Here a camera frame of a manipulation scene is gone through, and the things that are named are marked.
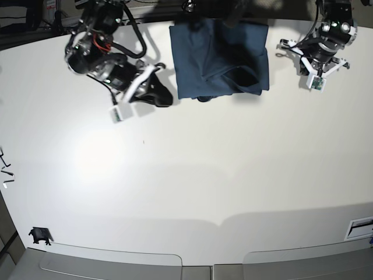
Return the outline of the dark blue T-shirt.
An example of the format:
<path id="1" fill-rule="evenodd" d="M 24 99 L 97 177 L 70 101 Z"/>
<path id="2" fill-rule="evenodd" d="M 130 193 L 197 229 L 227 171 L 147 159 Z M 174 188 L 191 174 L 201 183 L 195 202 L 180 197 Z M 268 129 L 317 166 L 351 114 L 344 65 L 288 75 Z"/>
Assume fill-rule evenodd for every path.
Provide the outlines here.
<path id="1" fill-rule="evenodd" d="M 236 93 L 261 95 L 270 88 L 266 24 L 201 19 L 170 26 L 179 99 L 208 102 Z"/>

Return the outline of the black hex key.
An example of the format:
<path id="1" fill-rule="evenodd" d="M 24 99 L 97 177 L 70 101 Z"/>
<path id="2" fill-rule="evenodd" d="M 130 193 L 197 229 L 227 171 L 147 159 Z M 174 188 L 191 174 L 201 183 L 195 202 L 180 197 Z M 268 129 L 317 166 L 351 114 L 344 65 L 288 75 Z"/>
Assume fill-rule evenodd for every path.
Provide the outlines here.
<path id="1" fill-rule="evenodd" d="M 0 159 L 1 159 L 1 162 L 2 162 L 4 168 L 11 166 L 10 163 L 6 162 L 5 155 L 4 155 L 4 152 L 3 152 L 2 148 L 0 148 Z"/>

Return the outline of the silver hex key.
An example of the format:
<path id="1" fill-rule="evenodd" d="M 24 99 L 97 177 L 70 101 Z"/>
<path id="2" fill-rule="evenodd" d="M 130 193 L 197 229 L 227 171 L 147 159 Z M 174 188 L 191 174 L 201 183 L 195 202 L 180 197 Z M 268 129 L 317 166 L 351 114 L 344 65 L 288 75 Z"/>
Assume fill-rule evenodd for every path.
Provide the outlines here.
<path id="1" fill-rule="evenodd" d="M 7 175 L 6 180 L 3 181 L 2 185 L 4 189 L 8 189 L 8 184 L 13 183 L 16 179 L 15 175 L 12 172 L 6 171 L 5 169 L 1 170 L 2 174 Z"/>

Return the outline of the black plastic clip part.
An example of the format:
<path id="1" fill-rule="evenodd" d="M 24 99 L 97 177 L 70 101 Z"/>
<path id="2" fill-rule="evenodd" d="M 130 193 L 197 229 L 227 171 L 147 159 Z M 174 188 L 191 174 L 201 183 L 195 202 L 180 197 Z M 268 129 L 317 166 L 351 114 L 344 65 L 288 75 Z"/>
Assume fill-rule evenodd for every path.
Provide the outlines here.
<path id="1" fill-rule="evenodd" d="M 33 227 L 29 232 L 29 236 L 33 237 L 33 243 L 39 244 L 40 241 L 44 241 L 47 246 L 51 245 L 53 238 L 48 228 L 44 227 Z"/>

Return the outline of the grey left chair back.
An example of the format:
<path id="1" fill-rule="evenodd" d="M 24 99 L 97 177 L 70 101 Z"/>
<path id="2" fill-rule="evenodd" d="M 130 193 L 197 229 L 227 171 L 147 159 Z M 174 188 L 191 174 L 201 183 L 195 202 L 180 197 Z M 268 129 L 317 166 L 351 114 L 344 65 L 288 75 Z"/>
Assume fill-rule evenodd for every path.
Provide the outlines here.
<path id="1" fill-rule="evenodd" d="M 209 267 L 127 264 L 28 248 L 10 279 L 211 279 Z"/>

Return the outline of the grey chair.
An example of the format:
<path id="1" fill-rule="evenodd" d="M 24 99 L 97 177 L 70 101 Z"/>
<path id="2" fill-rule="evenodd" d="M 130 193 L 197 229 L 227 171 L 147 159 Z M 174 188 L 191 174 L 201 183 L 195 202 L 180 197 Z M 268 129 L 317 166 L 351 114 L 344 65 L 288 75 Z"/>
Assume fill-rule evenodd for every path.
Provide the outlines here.
<path id="1" fill-rule="evenodd" d="M 209 267 L 127 264 L 28 248 L 10 279 L 211 279 Z"/>
<path id="2" fill-rule="evenodd" d="M 254 251 L 242 264 L 215 264 L 213 279 L 372 279 L 372 247 L 362 239 Z"/>

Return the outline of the grey right chair back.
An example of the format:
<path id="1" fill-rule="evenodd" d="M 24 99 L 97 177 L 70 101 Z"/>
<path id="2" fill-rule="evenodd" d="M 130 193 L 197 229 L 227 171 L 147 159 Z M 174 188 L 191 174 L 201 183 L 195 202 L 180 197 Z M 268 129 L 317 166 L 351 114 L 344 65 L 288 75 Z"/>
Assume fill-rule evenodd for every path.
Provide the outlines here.
<path id="1" fill-rule="evenodd" d="M 242 264 L 215 264 L 213 279 L 372 279 L 372 247 L 362 239 L 254 251 Z"/>

